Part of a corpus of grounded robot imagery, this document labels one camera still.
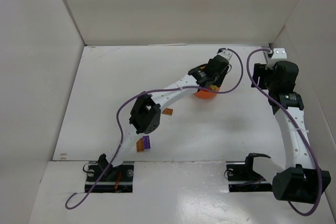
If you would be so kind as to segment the brown lego plate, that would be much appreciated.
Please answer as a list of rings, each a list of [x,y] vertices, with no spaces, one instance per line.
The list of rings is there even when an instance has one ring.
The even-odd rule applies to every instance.
[[[172,114],[173,114],[173,109],[166,108],[166,109],[164,109],[164,110],[162,111],[162,114],[172,116]]]

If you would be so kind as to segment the purple lego brick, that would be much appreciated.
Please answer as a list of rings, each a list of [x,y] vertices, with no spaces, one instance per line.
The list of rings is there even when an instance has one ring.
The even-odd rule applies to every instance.
[[[145,135],[145,136],[142,137],[142,143],[143,143],[143,149],[145,151],[151,149],[150,137],[148,135]]]

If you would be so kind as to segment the brown lego brick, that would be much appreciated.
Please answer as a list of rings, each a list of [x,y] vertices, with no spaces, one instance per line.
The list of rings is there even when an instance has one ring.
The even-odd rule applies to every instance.
[[[137,152],[144,152],[144,146],[143,146],[143,139],[139,139],[136,143],[136,151]]]

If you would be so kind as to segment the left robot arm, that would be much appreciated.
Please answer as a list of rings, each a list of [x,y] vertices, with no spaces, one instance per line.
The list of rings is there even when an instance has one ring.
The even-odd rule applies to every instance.
[[[227,74],[231,55],[218,53],[208,63],[191,69],[185,76],[164,89],[144,91],[126,101],[117,111],[117,124],[121,131],[120,143],[108,161],[112,167],[120,166],[133,145],[144,135],[154,132],[160,125],[161,113],[182,98],[220,86]],[[128,125],[123,129],[119,120],[121,110],[134,102]]]

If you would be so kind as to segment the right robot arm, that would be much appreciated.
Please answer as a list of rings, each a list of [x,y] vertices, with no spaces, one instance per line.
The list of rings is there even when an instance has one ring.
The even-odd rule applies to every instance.
[[[269,104],[280,127],[286,164],[280,167],[266,154],[250,154],[251,170],[272,185],[277,200],[314,204],[319,191],[325,191],[331,181],[328,171],[317,170],[306,147],[308,136],[304,125],[304,105],[301,95],[294,92],[299,68],[295,63],[279,61],[271,67],[256,63],[252,87],[267,90]]]

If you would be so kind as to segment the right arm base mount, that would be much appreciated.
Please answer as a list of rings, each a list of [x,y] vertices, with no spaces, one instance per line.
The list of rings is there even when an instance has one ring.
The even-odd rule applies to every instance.
[[[270,159],[266,154],[249,153],[244,161],[226,162],[224,177],[230,193],[272,192],[272,185],[253,170],[256,157]]]

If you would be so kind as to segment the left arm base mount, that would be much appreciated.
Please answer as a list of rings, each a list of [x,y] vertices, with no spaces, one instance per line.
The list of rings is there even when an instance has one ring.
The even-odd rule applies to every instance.
[[[90,190],[107,165],[108,161],[105,154],[102,154],[96,162],[88,162],[84,164],[82,170],[86,174],[86,193]],[[91,192],[117,194],[132,193],[133,176],[134,162],[124,162],[117,167],[110,166]]]

